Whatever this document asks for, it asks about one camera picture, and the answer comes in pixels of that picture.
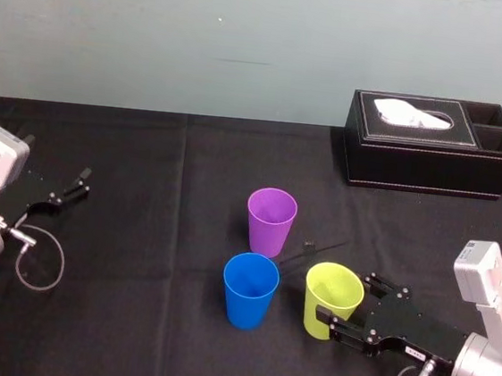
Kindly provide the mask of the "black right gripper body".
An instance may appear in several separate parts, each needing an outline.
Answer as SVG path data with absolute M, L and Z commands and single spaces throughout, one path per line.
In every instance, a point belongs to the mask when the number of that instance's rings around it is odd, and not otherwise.
M 385 296 L 369 310 L 363 327 L 364 355 L 394 351 L 416 362 L 434 361 L 438 372 L 452 372 L 467 335 L 431 315 L 412 302 Z

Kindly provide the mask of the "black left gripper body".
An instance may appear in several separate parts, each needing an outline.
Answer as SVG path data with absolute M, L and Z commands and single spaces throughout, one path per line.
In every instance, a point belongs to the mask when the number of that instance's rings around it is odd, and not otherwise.
M 58 182 L 47 180 L 37 171 L 24 170 L 0 193 L 0 215 L 13 227 L 31 215 L 55 213 L 64 200 L 59 191 Z

